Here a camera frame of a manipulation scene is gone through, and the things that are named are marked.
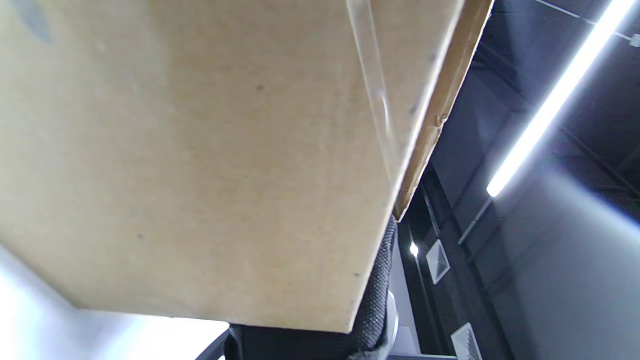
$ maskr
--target air vent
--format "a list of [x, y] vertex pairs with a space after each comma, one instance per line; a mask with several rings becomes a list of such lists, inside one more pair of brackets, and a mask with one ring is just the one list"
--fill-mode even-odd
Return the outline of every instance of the air vent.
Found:
[[629, 45], [633, 47], [640, 47], [640, 34], [634, 34], [629, 40]]
[[438, 239], [429, 249], [429, 252], [427, 252], [427, 264], [429, 264], [429, 272], [431, 273], [431, 280], [434, 285], [437, 284], [451, 268], [440, 239]]
[[451, 341], [459, 360], [483, 360], [471, 323], [462, 325], [451, 334]]

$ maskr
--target wall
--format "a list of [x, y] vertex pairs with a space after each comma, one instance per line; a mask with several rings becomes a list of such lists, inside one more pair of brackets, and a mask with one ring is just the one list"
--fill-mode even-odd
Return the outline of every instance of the wall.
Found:
[[391, 351], [393, 354], [419, 354], [418, 335], [397, 243], [394, 244], [389, 290], [396, 297], [398, 311], [398, 333]]
[[194, 360], [225, 322], [79, 310], [0, 247], [0, 359]]
[[[436, 201], [436, 217], [451, 209], [454, 225], [467, 226], [532, 110], [490, 72], [470, 72], [430, 164], [445, 197]], [[443, 234], [450, 257], [467, 257], [454, 274], [477, 271], [475, 286], [486, 292], [515, 359], [636, 358], [637, 206], [595, 193], [596, 185], [615, 182], [562, 132], [551, 130], [539, 148], [464, 246], [455, 245], [454, 232]], [[481, 310], [463, 300], [478, 318]], [[492, 339], [482, 333], [494, 329], [482, 320], [472, 324], [483, 355], [492, 358]]]

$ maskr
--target white wall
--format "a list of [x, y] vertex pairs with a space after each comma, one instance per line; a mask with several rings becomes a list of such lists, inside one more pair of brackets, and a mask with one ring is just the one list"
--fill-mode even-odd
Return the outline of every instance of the white wall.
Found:
[[502, 227], [518, 266], [493, 294], [516, 358], [637, 359], [640, 224], [553, 169], [524, 196]]
[[389, 290], [396, 297], [398, 311], [398, 333], [396, 342], [391, 349], [393, 354], [419, 354], [418, 334], [415, 331], [413, 322], [413, 310], [409, 300], [404, 268], [400, 258], [400, 250], [397, 242], [394, 244], [392, 256], [391, 276], [389, 279]]
[[78, 310], [0, 247], [2, 360], [194, 360], [227, 327]]

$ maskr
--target light fixture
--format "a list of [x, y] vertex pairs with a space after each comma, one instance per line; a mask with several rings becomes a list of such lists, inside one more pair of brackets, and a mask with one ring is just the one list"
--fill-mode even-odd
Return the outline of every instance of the light fixture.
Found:
[[504, 160], [493, 179], [486, 187], [486, 191], [492, 197], [504, 189], [513, 174], [522, 165], [526, 157], [533, 150], [549, 124], [562, 108], [569, 95], [578, 85], [593, 61], [607, 43], [607, 40], [616, 31], [616, 28], [636, 0], [612, 0], [602, 14], [600, 21], [595, 25], [591, 34], [575, 55], [569, 67], [565, 70], [547, 100], [542, 104], [537, 114], [531, 120], [518, 142]]
[[418, 256], [418, 247], [415, 246], [414, 243], [411, 243], [411, 246], [409, 246], [409, 251], [413, 254], [413, 256]]

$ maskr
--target black fabric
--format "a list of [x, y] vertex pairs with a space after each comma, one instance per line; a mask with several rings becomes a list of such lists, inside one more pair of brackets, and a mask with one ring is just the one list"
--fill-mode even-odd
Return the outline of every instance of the black fabric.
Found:
[[349, 334], [231, 325], [225, 343], [227, 360], [375, 359], [376, 349], [386, 342], [387, 291], [396, 236], [396, 221], [391, 217]]

